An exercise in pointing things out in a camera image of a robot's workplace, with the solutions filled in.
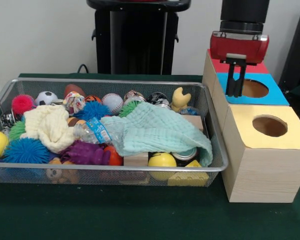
black cable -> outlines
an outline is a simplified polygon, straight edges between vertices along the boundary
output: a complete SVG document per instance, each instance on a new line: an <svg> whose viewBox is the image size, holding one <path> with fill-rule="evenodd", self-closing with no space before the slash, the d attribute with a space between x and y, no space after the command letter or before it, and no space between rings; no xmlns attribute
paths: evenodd
<svg viewBox="0 0 300 240"><path fill-rule="evenodd" d="M81 71L81 69L82 69L82 67L84 67L86 73L88 74L89 70L88 70L88 68L87 68L87 66L85 64L81 64L80 67L78 68L78 71L76 73L79 74L80 71Z"/></svg>

metal basket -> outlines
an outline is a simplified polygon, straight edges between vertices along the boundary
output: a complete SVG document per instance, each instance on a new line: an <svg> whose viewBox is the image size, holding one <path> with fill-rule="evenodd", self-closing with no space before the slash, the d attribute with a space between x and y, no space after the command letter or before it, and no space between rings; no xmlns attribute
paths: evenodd
<svg viewBox="0 0 300 240"><path fill-rule="evenodd" d="M123 97L133 89L145 96L159 91L166 94L170 100L174 90L182 86L185 93L192 95L188 105L200 110L204 134L212 143L212 164L209 167L130 167L0 163L0 183L51 184L52 180L47 176L47 171L52 169L67 173L67 176L70 174L69 179L63 182L65 184L208 187L217 174L228 166L228 155L211 96L208 88L201 83L19 78L7 83L0 92L0 116L11 108L12 99L17 95L37 96L40 92L51 91L61 97L70 82L80 86L87 95L103 97L108 93L118 93ZM170 181L153 178L156 174L163 179L177 175L174 181Z"/></svg>

teddy bear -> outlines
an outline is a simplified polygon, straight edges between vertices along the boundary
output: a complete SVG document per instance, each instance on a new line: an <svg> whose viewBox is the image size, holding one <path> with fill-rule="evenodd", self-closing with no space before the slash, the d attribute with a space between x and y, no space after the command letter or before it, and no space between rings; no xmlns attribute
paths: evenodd
<svg viewBox="0 0 300 240"><path fill-rule="evenodd" d="M61 160L58 157L52 159L49 164L60 165ZM65 161L64 165L72 165L74 163ZM77 169L47 169L46 176L52 181L53 184L64 184L70 182L71 184L78 184L78 170Z"/></svg>

plastic water bottle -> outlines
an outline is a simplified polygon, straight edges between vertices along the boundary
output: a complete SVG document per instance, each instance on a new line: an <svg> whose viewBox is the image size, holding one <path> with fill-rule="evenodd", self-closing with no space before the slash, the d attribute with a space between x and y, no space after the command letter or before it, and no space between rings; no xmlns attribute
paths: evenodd
<svg viewBox="0 0 300 240"><path fill-rule="evenodd" d="M114 123L103 125L97 118L84 124L76 124L73 134L82 141L91 144L109 144L123 141L123 128Z"/></svg>

bottle label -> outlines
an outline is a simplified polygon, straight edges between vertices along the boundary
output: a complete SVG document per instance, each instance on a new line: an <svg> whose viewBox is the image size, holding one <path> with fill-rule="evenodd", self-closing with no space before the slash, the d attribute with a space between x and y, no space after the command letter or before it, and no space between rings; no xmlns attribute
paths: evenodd
<svg viewBox="0 0 300 240"><path fill-rule="evenodd" d="M86 124L94 132L99 144L104 144L112 140L105 126L96 117L92 118Z"/></svg>

